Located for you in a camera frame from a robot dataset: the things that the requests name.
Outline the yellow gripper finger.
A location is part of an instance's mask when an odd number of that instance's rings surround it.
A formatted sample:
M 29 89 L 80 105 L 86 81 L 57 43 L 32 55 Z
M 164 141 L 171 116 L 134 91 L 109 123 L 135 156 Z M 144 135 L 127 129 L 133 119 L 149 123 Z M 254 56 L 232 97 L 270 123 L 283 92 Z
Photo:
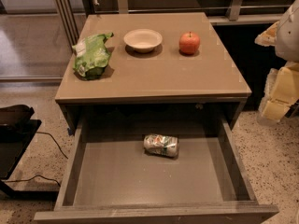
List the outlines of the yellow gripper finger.
M 257 35 L 254 42 L 260 46 L 274 47 L 276 45 L 276 40 L 277 40 L 277 29 L 278 29 L 278 22 L 275 22 L 270 27 L 268 27 L 265 31 L 263 31 L 261 34 Z
M 291 106 L 299 100 L 299 63 L 286 62 L 271 68 L 264 86 L 264 97 L 259 105 L 263 122 L 280 122 Z

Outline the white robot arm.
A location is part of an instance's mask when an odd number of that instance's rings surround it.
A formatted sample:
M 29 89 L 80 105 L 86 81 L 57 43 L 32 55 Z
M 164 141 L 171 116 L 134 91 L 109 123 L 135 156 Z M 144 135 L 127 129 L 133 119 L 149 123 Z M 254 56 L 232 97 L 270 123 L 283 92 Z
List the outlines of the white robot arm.
M 286 63 L 271 68 L 267 75 L 258 111 L 262 125 L 280 122 L 299 100 L 299 0 L 295 0 L 279 21 L 255 38 L 260 46 L 275 48 Z

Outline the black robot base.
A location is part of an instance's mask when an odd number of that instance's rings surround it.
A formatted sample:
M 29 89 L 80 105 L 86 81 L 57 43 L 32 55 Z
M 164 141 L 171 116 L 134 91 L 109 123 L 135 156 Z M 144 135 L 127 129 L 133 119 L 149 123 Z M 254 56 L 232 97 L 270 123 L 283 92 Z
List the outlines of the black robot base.
M 0 108 L 0 191 L 4 197 L 15 200 L 55 201 L 57 191 L 15 190 L 5 183 L 41 125 L 39 119 L 31 119 L 34 113 L 27 105 Z

